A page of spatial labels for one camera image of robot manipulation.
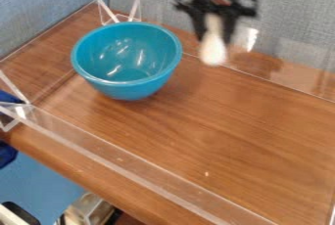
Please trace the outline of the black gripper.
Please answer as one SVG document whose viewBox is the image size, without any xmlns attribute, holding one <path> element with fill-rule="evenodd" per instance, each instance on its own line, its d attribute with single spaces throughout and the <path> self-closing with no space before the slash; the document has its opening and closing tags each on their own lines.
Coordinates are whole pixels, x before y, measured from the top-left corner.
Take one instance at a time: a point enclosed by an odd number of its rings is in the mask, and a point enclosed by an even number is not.
<svg viewBox="0 0 335 225">
<path fill-rule="evenodd" d="M 197 40 L 202 40 L 206 32 L 205 14 L 222 15 L 224 42 L 232 42 L 238 17 L 254 17 L 257 0 L 174 0 L 174 7 L 193 18 Z"/>
</svg>

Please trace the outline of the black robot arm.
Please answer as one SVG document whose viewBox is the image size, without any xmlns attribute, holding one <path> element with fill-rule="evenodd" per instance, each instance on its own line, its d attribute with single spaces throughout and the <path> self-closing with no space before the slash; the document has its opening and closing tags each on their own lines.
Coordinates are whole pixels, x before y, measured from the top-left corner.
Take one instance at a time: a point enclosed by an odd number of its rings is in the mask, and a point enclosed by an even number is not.
<svg viewBox="0 0 335 225">
<path fill-rule="evenodd" d="M 174 8 L 189 15 L 198 41 L 209 31 L 205 18 L 217 17 L 220 37 L 229 45 L 238 19 L 257 17 L 258 0 L 174 0 Z"/>
</svg>

